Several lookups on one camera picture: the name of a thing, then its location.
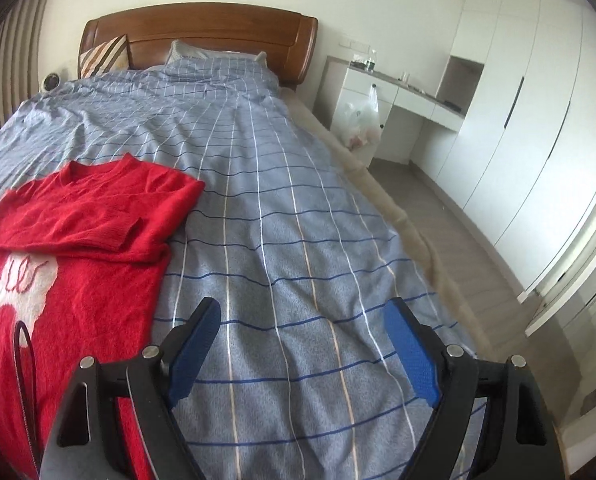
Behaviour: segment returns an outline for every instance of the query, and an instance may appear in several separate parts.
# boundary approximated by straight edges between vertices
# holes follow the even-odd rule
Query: wooden floor
[[[580,369],[556,319],[527,338],[524,329],[537,310],[536,301],[516,300],[484,249],[433,191],[402,164],[374,158],[369,172],[438,251],[500,360],[523,355],[546,405],[556,421],[562,420],[580,383]]]

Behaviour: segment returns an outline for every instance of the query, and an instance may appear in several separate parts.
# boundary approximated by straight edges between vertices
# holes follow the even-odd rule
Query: red sweater
[[[11,349],[15,321],[25,321],[36,355],[44,446],[83,356],[127,359],[149,342],[169,263],[166,240],[203,189],[181,171],[124,155],[97,166],[69,162],[0,200],[0,448],[18,470],[35,477]],[[146,479],[127,403],[121,418],[132,462]]]

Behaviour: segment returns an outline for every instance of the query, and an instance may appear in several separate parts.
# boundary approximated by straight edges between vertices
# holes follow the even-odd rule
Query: white wardrobe
[[[484,63],[478,88],[441,163],[429,163],[433,139],[419,139],[412,160],[531,290],[596,200],[596,13],[566,0],[466,0],[451,55]]]

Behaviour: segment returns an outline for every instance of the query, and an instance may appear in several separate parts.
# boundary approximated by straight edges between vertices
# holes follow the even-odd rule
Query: bed
[[[131,70],[35,96],[0,132],[0,197],[67,160],[124,153],[206,183],[170,240],[151,337],[161,341],[205,296],[222,304],[219,335],[174,410],[211,479],[401,474],[431,412],[383,328],[393,296],[446,343],[492,355],[433,249],[293,92],[317,23],[213,3],[103,16],[86,25],[80,52],[126,34]],[[269,70],[187,59],[147,70],[177,39],[264,50]],[[483,405],[456,479],[468,473]]]

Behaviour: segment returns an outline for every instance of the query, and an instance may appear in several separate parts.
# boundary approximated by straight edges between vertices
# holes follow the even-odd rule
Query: wall outlet
[[[364,54],[369,54],[369,45],[366,43],[362,43],[361,41],[351,40],[351,50],[355,50],[356,52],[362,52]]]
[[[338,40],[338,45],[343,46],[345,48],[351,48],[351,39],[347,38],[346,36],[341,36]]]

